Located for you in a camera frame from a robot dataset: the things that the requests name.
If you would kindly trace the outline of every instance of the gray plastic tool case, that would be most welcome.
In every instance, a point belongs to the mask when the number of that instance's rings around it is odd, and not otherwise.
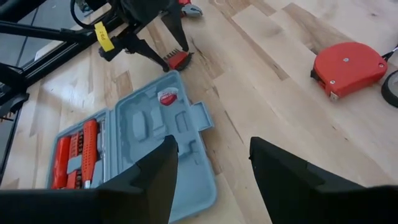
[[[158,92],[167,88],[178,90],[177,99],[169,106],[159,103]],[[58,140],[83,129],[83,123],[96,118],[104,121],[105,149],[95,165],[91,187],[97,187],[159,146],[166,135],[178,142],[177,185],[169,222],[194,215],[216,200],[214,173],[206,156],[200,131],[213,127],[213,121],[202,102],[190,104],[176,71],[121,99],[114,110],[102,110],[86,120],[62,131],[53,144],[46,186],[51,188],[53,163]],[[102,153],[101,133],[97,148]],[[81,161],[69,161],[68,172],[80,168]]]

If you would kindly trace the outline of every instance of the yellow tag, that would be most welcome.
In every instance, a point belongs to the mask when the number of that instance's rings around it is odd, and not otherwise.
[[[111,40],[108,37],[108,33],[105,29],[105,26],[102,22],[99,22],[94,25],[95,27],[95,34],[97,35],[97,39],[99,44],[101,44],[102,48],[105,52],[114,49],[114,45],[112,44]]]

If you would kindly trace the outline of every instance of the black cable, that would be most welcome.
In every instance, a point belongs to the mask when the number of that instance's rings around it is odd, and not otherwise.
[[[39,11],[39,8],[36,8],[36,9],[35,9],[35,14],[33,15],[32,21],[30,22],[30,25],[31,25],[31,26],[32,26],[33,23],[35,22],[35,19],[36,19],[36,16],[37,16],[37,12],[38,12],[38,11]],[[25,47],[26,47],[27,39],[28,39],[28,37],[25,37],[24,43],[22,44],[21,51],[19,52],[18,60],[17,60],[17,63],[16,63],[17,66],[21,66],[21,65],[19,65],[19,64],[20,64],[20,62],[21,62],[21,58],[22,58],[22,55],[23,55],[24,50],[25,50]]]
[[[116,12],[116,8],[118,5],[117,2],[118,0],[113,0],[112,2],[110,2],[111,9],[106,13],[105,18],[102,21],[104,25],[112,19],[114,13]],[[95,29],[94,25],[85,24],[77,18],[75,14],[75,3],[76,0],[70,0],[70,14],[72,15],[73,20],[84,29],[94,30]]]
[[[383,58],[386,62],[388,62],[388,60],[391,58],[391,56],[394,54],[394,52],[395,52],[396,50],[398,50],[398,45],[395,47],[394,50],[392,50],[392,51],[386,53],[385,55],[383,55],[382,58]]]

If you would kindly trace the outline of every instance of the red and white label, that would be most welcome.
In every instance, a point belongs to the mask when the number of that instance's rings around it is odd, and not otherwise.
[[[157,93],[157,99],[165,106],[171,105],[177,99],[178,89],[168,87]]]

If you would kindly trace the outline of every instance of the red screwdriver handle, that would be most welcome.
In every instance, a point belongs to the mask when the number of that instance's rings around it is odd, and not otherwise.
[[[93,179],[94,166],[97,161],[97,121],[95,119],[89,120],[83,125],[83,157],[81,164],[82,179],[85,189],[89,188],[86,182]]]
[[[67,186],[67,169],[69,159],[70,137],[62,137],[58,141],[57,151],[55,153],[55,164],[53,167],[52,189],[61,189]]]
[[[78,155],[79,133],[73,134],[70,140],[69,159]],[[67,189],[75,189],[77,171],[68,174]]]

